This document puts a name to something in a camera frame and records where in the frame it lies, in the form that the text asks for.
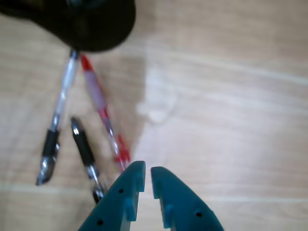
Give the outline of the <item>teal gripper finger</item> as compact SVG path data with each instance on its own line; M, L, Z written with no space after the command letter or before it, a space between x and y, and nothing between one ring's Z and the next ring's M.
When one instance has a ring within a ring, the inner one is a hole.
M135 161L94 207L80 231L129 231L137 219L139 193L145 187L145 162Z
M164 167L151 168L154 198L161 207L165 229L171 231L223 231L208 205L175 174Z

